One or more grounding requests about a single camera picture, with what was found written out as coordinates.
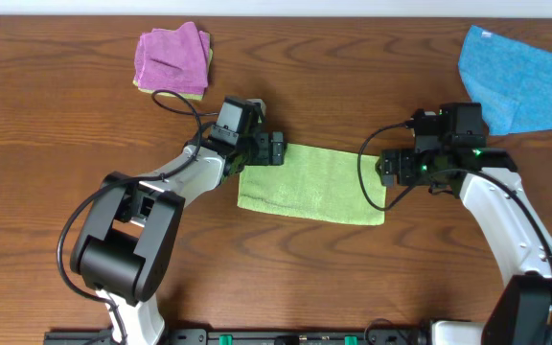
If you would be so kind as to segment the green microfibre cloth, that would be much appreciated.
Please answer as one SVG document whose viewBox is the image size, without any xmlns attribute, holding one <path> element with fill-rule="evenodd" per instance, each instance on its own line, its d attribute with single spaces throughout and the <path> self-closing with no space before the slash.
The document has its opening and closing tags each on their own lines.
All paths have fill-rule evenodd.
<svg viewBox="0 0 552 345">
<path fill-rule="evenodd" d="M 240 175 L 238 206 L 260 213 L 349 225 L 382 225 L 386 188 L 374 171 L 376 156 L 289 144 L 282 166 L 245 167 Z"/>
</svg>

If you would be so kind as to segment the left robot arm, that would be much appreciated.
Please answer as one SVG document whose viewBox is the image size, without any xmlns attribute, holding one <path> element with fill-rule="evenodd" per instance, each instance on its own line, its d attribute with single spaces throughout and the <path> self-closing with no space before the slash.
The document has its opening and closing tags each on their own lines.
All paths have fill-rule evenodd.
<svg viewBox="0 0 552 345">
<path fill-rule="evenodd" d="M 281 132 L 242 135 L 214 127 L 197 134 L 160 169 L 109 174 L 80 206 L 88 213 L 74 244 L 71 270 L 90 298 L 108 307 L 118 344 L 157 344 L 166 330 L 155 293 L 173 252 L 184 208 L 246 166 L 281 166 Z"/>
</svg>

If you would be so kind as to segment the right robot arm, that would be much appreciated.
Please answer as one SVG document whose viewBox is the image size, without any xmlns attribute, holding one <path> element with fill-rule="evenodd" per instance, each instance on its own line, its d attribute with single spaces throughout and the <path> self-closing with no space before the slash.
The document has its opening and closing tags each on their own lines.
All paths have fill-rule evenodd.
<svg viewBox="0 0 552 345">
<path fill-rule="evenodd" d="M 552 237 L 533 209 L 505 149 L 490 148 L 478 103 L 418 109 L 402 127 L 408 149 L 386 149 L 376 165 L 385 187 L 427 186 L 462 201 L 482 230 L 504 290 L 484 323 L 430 322 L 421 344 L 552 344 Z"/>
</svg>

